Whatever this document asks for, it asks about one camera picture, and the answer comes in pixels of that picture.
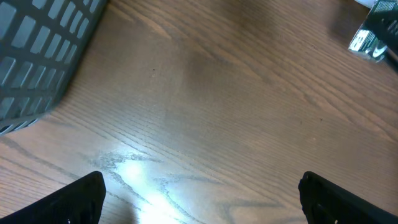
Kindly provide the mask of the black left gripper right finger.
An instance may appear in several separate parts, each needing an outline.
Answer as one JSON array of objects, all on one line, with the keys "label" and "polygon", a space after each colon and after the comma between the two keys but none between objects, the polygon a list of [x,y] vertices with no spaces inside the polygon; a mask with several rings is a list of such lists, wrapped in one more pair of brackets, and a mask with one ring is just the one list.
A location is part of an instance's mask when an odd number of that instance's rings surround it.
[{"label": "black left gripper right finger", "polygon": [[397,224],[393,215],[319,176],[306,171],[298,185],[309,224]]}]

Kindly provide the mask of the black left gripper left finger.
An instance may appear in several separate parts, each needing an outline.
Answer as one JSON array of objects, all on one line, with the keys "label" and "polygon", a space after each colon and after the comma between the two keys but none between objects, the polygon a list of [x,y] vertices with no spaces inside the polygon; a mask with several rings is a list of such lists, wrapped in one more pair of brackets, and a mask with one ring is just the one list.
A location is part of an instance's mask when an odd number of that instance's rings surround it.
[{"label": "black left gripper left finger", "polygon": [[98,224],[106,187],[94,171],[35,203],[1,218],[1,224]]}]

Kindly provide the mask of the dark green Zam-Buk tin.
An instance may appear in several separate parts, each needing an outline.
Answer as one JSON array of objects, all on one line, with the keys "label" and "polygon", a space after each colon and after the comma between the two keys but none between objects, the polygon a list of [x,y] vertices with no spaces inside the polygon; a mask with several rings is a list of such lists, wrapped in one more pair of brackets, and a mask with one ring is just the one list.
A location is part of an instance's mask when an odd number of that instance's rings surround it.
[{"label": "dark green Zam-Buk tin", "polygon": [[365,21],[355,33],[348,49],[362,58],[379,62],[387,56],[386,44],[379,40],[369,25],[369,15],[372,12],[390,11],[397,9],[396,0],[377,0],[370,9]]}]

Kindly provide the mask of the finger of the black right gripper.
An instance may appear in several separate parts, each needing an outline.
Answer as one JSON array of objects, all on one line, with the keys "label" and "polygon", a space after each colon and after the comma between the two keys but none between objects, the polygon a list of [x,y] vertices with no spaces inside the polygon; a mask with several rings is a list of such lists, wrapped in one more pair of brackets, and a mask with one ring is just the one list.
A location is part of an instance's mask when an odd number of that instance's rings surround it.
[{"label": "finger of the black right gripper", "polygon": [[369,25],[378,39],[386,44],[389,50],[387,63],[397,73],[397,9],[370,13]]}]

